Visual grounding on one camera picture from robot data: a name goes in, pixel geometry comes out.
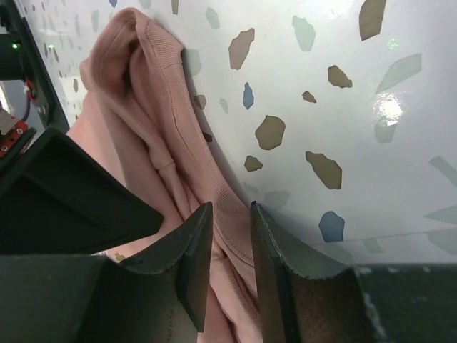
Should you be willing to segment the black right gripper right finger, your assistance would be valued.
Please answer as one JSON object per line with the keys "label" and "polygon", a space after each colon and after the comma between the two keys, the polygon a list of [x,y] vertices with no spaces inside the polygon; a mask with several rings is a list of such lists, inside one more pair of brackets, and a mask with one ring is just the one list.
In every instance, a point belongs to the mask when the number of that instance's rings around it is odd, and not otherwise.
{"label": "black right gripper right finger", "polygon": [[251,205],[265,342],[454,342],[455,264],[342,264]]}

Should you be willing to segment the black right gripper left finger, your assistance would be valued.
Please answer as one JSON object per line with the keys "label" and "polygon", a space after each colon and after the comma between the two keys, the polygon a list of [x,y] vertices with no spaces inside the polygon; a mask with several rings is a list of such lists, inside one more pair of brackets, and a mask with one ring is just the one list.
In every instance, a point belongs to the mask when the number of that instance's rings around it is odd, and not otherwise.
{"label": "black right gripper left finger", "polygon": [[1,258],[3,342],[195,342],[204,329],[213,207],[122,262]]}

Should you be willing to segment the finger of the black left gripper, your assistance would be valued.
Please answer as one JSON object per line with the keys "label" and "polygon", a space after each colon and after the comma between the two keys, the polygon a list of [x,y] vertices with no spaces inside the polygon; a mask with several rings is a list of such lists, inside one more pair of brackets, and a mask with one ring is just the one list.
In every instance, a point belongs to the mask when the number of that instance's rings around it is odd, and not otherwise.
{"label": "finger of the black left gripper", "polygon": [[95,254],[159,230],[164,217],[57,129],[1,146],[1,253]]}

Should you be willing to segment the salmon pink t shirt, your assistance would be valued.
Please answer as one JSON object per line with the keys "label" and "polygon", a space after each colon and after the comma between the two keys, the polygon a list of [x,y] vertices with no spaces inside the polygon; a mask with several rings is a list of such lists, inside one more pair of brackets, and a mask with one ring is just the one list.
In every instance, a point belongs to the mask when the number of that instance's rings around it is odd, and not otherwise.
{"label": "salmon pink t shirt", "polygon": [[147,15],[123,9],[80,66],[83,109],[69,137],[164,216],[149,237],[106,248],[121,261],[213,204],[213,241],[200,342],[260,342],[248,207],[224,179],[194,113],[182,45]]}

